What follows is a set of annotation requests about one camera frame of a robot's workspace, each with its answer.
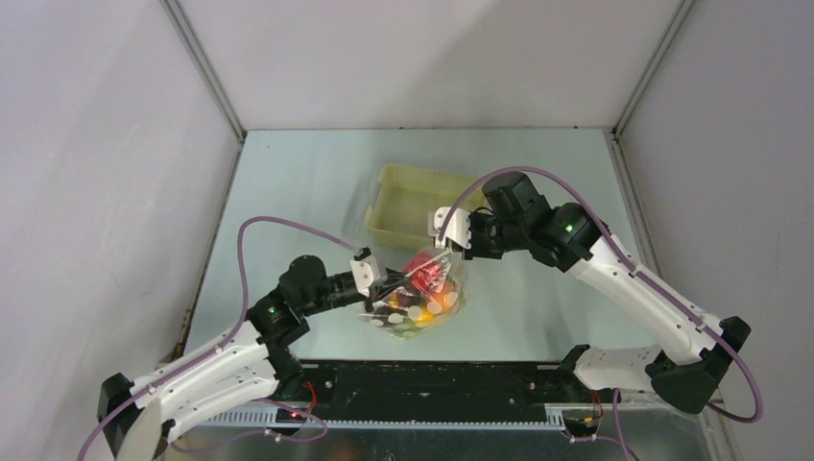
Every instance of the yellow plastic container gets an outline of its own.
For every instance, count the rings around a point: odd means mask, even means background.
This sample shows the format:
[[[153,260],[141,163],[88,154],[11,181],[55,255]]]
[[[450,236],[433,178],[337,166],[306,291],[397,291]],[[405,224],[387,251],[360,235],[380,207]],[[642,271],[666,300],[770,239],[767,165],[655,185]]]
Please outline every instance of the yellow plastic container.
[[[441,206],[451,206],[478,179],[404,165],[385,165],[376,185],[365,227],[374,242],[419,250],[432,245],[427,218]],[[462,208],[486,206],[480,190],[472,192]]]

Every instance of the white backdrop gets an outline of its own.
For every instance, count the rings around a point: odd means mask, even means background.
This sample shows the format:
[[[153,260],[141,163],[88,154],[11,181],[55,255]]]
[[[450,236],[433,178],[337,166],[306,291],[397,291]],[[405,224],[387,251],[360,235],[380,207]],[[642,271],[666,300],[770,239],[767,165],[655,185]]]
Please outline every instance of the white backdrop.
[[[0,459],[63,461],[177,340],[236,145],[157,1],[0,24]]]
[[[766,400],[747,460],[811,459],[814,3],[700,2],[624,133],[659,261],[687,298],[752,325]],[[752,414],[743,377],[724,396]]]
[[[247,129],[615,123],[679,0],[183,1]]]

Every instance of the bag of candy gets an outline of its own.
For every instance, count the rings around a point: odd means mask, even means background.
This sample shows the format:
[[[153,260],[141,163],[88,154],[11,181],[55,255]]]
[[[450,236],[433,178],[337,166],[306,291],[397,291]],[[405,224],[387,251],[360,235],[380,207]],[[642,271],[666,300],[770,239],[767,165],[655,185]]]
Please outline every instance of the bag of candy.
[[[362,320],[399,339],[449,320],[464,305],[464,262],[450,250],[424,248],[404,266],[404,277],[385,284]]]

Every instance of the metal table surface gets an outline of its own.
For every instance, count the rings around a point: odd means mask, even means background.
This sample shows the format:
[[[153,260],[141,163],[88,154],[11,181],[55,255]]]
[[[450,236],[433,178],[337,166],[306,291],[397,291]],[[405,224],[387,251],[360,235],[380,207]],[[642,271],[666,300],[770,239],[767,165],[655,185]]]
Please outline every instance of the metal table surface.
[[[389,266],[409,252],[372,244],[363,217],[386,163],[480,176],[508,165],[548,169],[574,185],[632,251],[648,256],[634,232],[635,207],[618,153],[598,129],[362,130],[250,132],[228,195],[186,340],[191,351],[227,328],[240,308],[235,239],[254,215],[292,219],[370,245]],[[533,178],[552,205],[569,201],[558,186]],[[247,232],[251,298],[271,290],[298,255],[318,255],[329,273],[347,270],[350,254],[319,238],[265,224]],[[651,336],[590,287],[527,255],[468,264],[466,309],[439,328],[395,341],[356,318],[353,308],[309,318],[312,331],[292,346],[301,358],[384,360],[560,360],[576,344],[643,347]],[[708,413],[677,415],[628,396],[622,421],[640,459],[733,458],[728,423]],[[207,445],[240,428],[202,426],[184,443]],[[600,433],[612,435],[612,418]],[[168,459],[186,459],[168,453]],[[195,459],[624,459],[609,443],[571,447],[555,430],[334,429],[315,443],[277,444],[248,437]]]

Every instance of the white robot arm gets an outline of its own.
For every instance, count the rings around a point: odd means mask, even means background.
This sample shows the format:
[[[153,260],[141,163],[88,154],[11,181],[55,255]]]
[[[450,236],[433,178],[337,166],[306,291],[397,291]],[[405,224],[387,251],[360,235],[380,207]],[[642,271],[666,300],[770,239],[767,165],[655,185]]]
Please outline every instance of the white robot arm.
[[[387,269],[368,249],[350,266],[350,271],[328,277],[319,258],[300,256],[280,277],[277,288],[249,309],[246,321],[226,345],[219,346],[233,327],[148,375],[134,380],[122,374],[108,378],[102,385],[99,421],[147,389],[104,429],[113,453],[121,448],[139,414],[156,400],[162,421],[158,456],[187,430],[234,406],[268,397],[290,399],[300,388],[302,368],[288,346],[308,331],[305,317],[375,297],[388,279]],[[400,273],[391,271],[390,276],[398,278]],[[153,386],[212,349],[215,353],[208,358]]]
[[[659,394],[688,413],[700,413],[717,389],[731,357],[704,331],[708,326],[736,351],[750,333],[737,317],[724,321],[704,312],[651,272],[612,236],[613,243],[633,261],[633,270],[619,260],[609,242],[577,204],[550,207],[522,173],[497,176],[483,185],[491,212],[456,209],[441,236],[449,207],[429,218],[430,234],[439,248],[463,252],[466,259],[499,259],[510,251],[528,251],[550,267],[591,285],[649,331],[658,341],[649,348],[601,350],[577,346],[563,366],[589,389],[622,388]],[[697,326],[653,287],[677,298],[702,319]]]

